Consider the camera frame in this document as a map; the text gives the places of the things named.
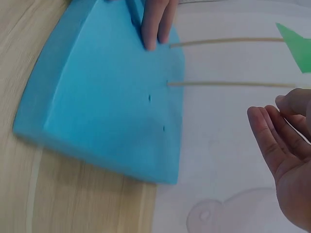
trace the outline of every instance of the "wooden stick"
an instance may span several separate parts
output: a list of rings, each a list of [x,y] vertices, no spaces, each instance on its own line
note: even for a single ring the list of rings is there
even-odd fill
[[[234,42],[284,42],[284,39],[274,38],[274,37],[220,38],[220,39],[209,39],[209,40],[198,40],[198,41],[175,43],[175,44],[170,44],[170,48],[191,46],[191,45],[234,43]]]
[[[266,86],[266,87],[285,87],[296,88],[293,83],[249,83],[249,82],[210,82],[210,81],[197,81],[197,82],[169,82],[168,86]]]

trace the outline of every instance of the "fingernail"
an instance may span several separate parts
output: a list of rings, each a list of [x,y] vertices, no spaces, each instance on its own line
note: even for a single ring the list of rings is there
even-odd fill
[[[155,50],[156,49],[156,40],[150,40],[148,43],[148,50]]]
[[[285,96],[277,96],[276,97],[276,104],[280,104],[282,102],[282,100],[284,99]]]
[[[168,41],[169,41],[169,37],[168,36],[161,39],[161,43],[162,44],[166,44]]]

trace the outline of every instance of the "green paper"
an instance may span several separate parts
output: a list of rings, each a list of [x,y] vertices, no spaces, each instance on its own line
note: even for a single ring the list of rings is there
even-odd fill
[[[293,58],[299,66],[302,73],[311,72],[311,41],[298,35],[291,29],[283,26],[282,24],[276,24],[280,31],[284,42],[289,48]]]

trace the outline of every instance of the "light wood surface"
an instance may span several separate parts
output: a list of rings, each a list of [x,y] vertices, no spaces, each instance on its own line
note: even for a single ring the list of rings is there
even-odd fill
[[[156,187],[12,135],[35,61],[68,0],[0,0],[0,232],[149,233]]]

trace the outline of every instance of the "paper sheet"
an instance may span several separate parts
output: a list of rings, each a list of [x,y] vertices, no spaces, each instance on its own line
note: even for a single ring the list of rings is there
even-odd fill
[[[182,41],[192,41],[281,37],[277,22],[311,38],[311,8],[281,1],[184,4],[176,26]],[[184,52],[186,81],[311,84],[311,74],[301,73],[285,43],[199,45]],[[279,208],[246,115],[248,107],[274,104],[277,95],[289,91],[185,88],[179,182],[158,187],[153,233],[304,232]]]

